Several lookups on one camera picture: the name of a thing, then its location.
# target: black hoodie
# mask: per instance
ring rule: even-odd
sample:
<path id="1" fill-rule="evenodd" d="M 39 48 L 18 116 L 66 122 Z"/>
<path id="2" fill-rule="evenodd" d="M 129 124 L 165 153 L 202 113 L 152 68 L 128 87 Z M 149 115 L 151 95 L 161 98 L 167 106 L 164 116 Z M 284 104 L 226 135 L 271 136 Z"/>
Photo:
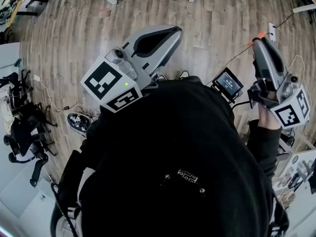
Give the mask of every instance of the black hoodie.
<path id="1" fill-rule="evenodd" d="M 80 194 L 84 236 L 270 234 L 280 129 L 252 121 L 246 146 L 226 100 L 184 81 L 101 112 L 81 147 L 96 169 Z"/>

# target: wire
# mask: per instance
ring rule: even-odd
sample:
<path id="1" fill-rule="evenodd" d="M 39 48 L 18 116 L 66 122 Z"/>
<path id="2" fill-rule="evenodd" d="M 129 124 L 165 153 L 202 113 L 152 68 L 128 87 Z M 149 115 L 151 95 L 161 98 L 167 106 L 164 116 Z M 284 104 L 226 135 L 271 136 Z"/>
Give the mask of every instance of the wire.
<path id="1" fill-rule="evenodd" d="M 274 26 L 274 28 L 279 28 L 281 25 L 283 25 L 291 16 L 293 16 L 294 15 L 294 12 L 291 14 L 291 15 L 289 15 L 282 23 L 280 23 L 278 26 Z M 235 55 L 232 59 L 230 59 L 230 61 L 228 62 L 228 63 L 226 63 L 226 65 L 222 68 L 222 70 L 224 69 L 224 68 L 226 68 L 226 66 L 230 63 L 230 62 L 232 62 L 235 58 L 237 58 L 238 56 L 240 56 L 242 53 L 244 53 L 244 52 L 246 52 L 249 48 L 250 48 L 251 46 L 249 46 L 249 47 L 247 47 L 245 50 L 243 50 L 242 52 L 240 52 L 238 55 Z"/>
<path id="2" fill-rule="evenodd" d="M 69 110 L 72 108 L 72 107 L 74 107 L 74 106 L 78 106 L 78 101 L 76 101 L 76 103 L 74 104 L 74 105 L 72 105 L 71 107 L 69 107 Z"/>
<path id="3" fill-rule="evenodd" d="M 295 55 L 294 60 L 292 61 L 291 65 L 288 67 L 287 71 L 289 71 L 290 68 L 292 67 L 292 65 L 293 65 L 293 63 L 294 63 L 296 57 L 300 57 L 300 58 L 302 59 L 302 63 L 303 63 L 303 82 L 304 82 L 304 88 L 305 88 L 306 91 L 308 92 L 308 96 L 309 96 L 309 98 L 310 98 L 310 105 L 311 105 L 311 107 L 312 107 L 311 94 L 310 94 L 308 88 L 306 87 L 306 82 L 305 82 L 305 69 L 306 69 L 306 67 L 305 67 L 305 63 L 304 63 L 303 57 L 302 57 L 301 55 Z"/>
<path id="4" fill-rule="evenodd" d="M 235 58 L 237 58 L 238 56 L 240 56 L 242 53 L 246 52 L 249 48 L 251 48 L 251 46 L 247 47 L 245 50 L 241 51 L 239 54 L 235 55 L 232 59 L 230 59 L 230 61 L 228 63 L 226 63 L 226 65 L 221 69 L 221 71 L 218 73 L 220 74 L 222 72 L 222 70 L 224 68 L 226 68 L 226 66 L 231 62 L 233 61 Z"/>
<path id="5" fill-rule="evenodd" d="M 77 108 L 80 108 L 85 115 L 87 115 L 87 114 L 89 114 L 91 112 L 98 112 L 98 113 L 100 113 L 100 111 L 98 109 L 86 113 L 80 105 L 77 105 L 75 112 L 77 112 Z"/>
<path id="6" fill-rule="evenodd" d="M 279 28 L 281 25 L 283 25 L 290 17 L 292 17 L 294 15 L 294 12 L 292 12 L 291 15 L 289 15 L 281 24 L 279 24 L 278 26 L 273 26 L 273 28 Z"/>
<path id="7" fill-rule="evenodd" d="M 51 98 L 50 95 L 49 95 L 49 90 L 48 90 L 48 88 L 44 86 L 44 84 L 43 84 L 43 82 L 41 81 L 41 79 L 40 79 L 39 81 L 40 81 L 40 83 L 42 84 L 42 86 L 47 90 L 47 95 L 48 95 L 48 97 L 49 97 L 49 99 L 50 99 L 50 104 L 49 104 L 49 105 L 53 105 L 56 110 L 58 110 L 58 111 L 61 112 L 61 113 L 64 113 L 64 114 L 68 115 L 67 113 L 65 113 L 64 111 L 62 111 L 62 110 L 60 110 L 60 109 L 58 109 L 58 108 L 56 107 L 56 105 L 52 102 L 52 98 Z"/>
<path id="8" fill-rule="evenodd" d="M 290 68 L 292 67 L 292 65 L 293 65 L 293 63 L 294 63 L 296 57 L 301 57 L 301 56 L 300 56 L 300 55 L 295 55 L 294 60 L 292 61 L 291 65 L 287 68 L 287 71 L 289 71 Z"/>
<path id="9" fill-rule="evenodd" d="M 238 105 L 245 105 L 245 104 L 250 104 L 250 101 L 246 101 L 246 102 L 241 102 L 241 103 L 238 103 L 238 104 L 235 104 L 233 107 L 232 107 L 232 110 L 238 106 Z"/>

